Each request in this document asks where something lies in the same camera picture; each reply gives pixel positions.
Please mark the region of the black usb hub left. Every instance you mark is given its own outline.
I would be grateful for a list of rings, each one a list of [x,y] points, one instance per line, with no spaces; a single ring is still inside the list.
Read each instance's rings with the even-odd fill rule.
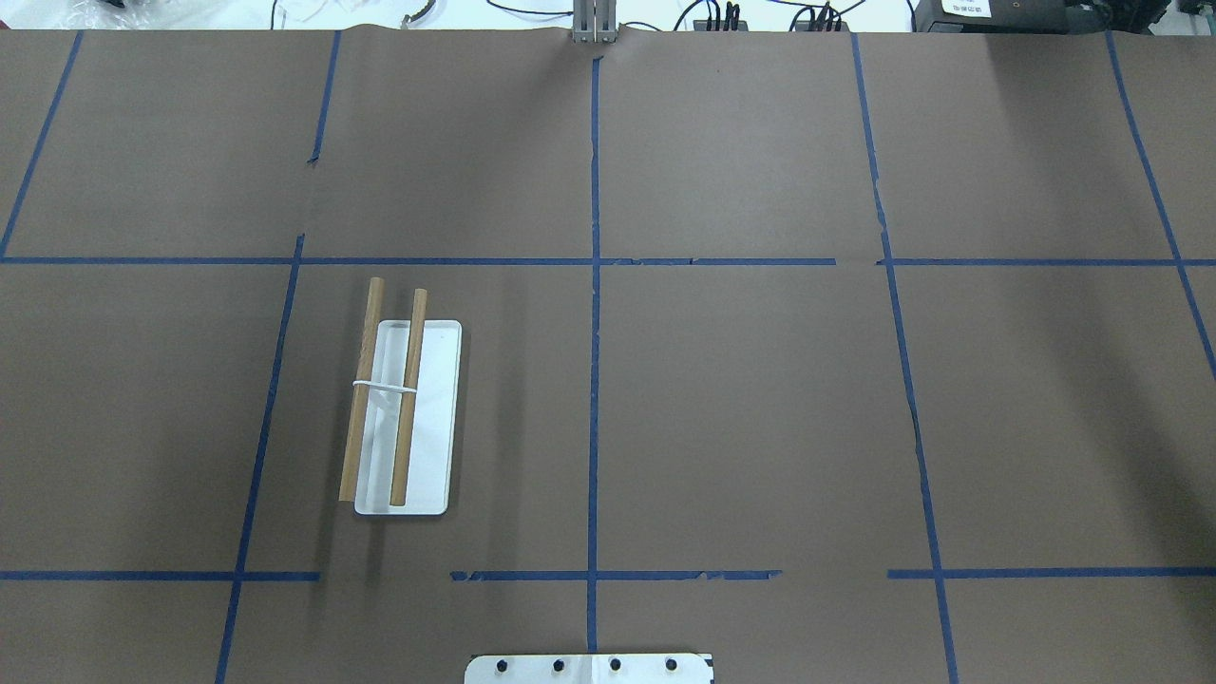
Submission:
[[[734,1],[703,1],[705,16],[693,18],[688,12],[685,18],[688,21],[691,30],[700,33],[738,33],[748,30],[747,22],[742,18],[742,5]]]

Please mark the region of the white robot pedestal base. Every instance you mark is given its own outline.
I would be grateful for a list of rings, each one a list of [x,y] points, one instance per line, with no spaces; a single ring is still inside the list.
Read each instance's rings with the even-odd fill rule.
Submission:
[[[713,683],[702,654],[485,655],[471,658],[465,683]]]

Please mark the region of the grey aluminium frame post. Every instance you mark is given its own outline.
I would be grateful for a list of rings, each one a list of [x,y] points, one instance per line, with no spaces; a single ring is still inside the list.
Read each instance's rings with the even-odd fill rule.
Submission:
[[[619,38],[617,0],[572,2],[572,40],[575,44],[612,44]]]

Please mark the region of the black equipment box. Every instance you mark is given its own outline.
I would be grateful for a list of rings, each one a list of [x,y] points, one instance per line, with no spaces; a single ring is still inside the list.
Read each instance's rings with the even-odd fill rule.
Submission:
[[[918,1],[917,33],[1077,35],[1144,33],[1169,1]]]

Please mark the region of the black usb hub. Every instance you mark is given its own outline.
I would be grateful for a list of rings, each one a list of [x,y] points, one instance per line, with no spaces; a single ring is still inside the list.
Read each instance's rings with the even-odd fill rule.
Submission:
[[[789,33],[846,33],[848,24],[843,15],[831,5],[807,5],[798,9],[790,17]]]
[[[685,18],[688,21],[691,30],[700,33],[738,33],[748,30],[747,22],[742,18],[742,5],[734,1],[703,1],[705,16],[693,18],[688,12]]]

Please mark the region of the black usb hub right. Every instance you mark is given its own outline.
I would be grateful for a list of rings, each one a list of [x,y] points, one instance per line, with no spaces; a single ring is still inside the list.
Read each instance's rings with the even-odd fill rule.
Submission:
[[[846,33],[848,24],[843,15],[831,5],[807,5],[798,9],[790,17],[789,33]]]

